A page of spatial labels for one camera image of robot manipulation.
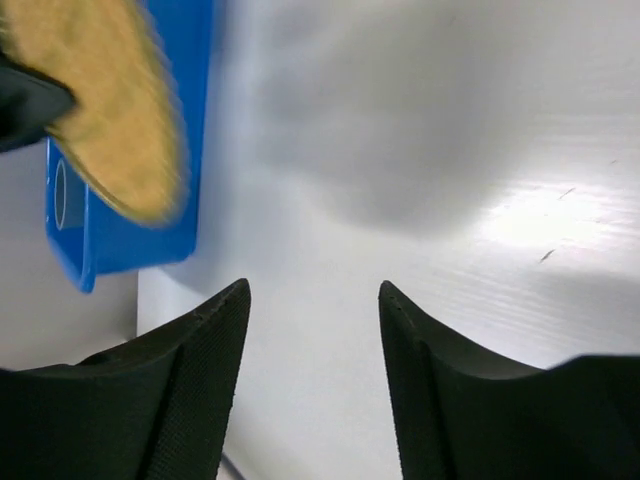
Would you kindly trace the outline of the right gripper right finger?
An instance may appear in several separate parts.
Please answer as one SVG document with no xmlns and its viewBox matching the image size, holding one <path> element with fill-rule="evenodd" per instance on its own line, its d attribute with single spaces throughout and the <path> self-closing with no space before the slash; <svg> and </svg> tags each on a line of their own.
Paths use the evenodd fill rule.
<svg viewBox="0 0 640 480">
<path fill-rule="evenodd" d="M 379 319 L 406 479 L 635 479 L 639 360 L 539 369 L 449 328 L 393 283 Z"/>
</svg>

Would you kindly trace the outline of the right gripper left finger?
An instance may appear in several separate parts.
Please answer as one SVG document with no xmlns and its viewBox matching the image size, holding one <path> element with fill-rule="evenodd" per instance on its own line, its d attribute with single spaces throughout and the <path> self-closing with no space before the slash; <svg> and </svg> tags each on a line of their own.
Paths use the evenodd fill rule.
<svg viewBox="0 0 640 480">
<path fill-rule="evenodd" d="M 212 479 L 250 313 L 240 279 L 76 365 L 1 373 L 5 479 Z"/>
</svg>

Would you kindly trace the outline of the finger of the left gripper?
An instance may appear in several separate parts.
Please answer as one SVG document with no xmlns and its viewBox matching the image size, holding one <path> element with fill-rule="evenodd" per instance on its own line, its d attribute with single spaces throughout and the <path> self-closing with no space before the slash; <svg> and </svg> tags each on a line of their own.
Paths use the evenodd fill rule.
<svg viewBox="0 0 640 480">
<path fill-rule="evenodd" d="M 1 152 L 30 146 L 76 105 L 61 82 L 1 53 Z"/>
</svg>

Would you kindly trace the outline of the green-rimmed bamboo tray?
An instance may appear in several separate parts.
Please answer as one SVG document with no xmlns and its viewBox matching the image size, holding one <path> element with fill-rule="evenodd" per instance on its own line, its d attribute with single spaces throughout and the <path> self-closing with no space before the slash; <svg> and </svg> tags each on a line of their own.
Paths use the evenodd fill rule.
<svg viewBox="0 0 640 480">
<path fill-rule="evenodd" d="M 71 112 L 46 127 L 109 207 L 163 226 L 189 191 L 185 125 L 155 23 L 141 1 L 4 1 L 1 47 L 69 87 Z"/>
</svg>

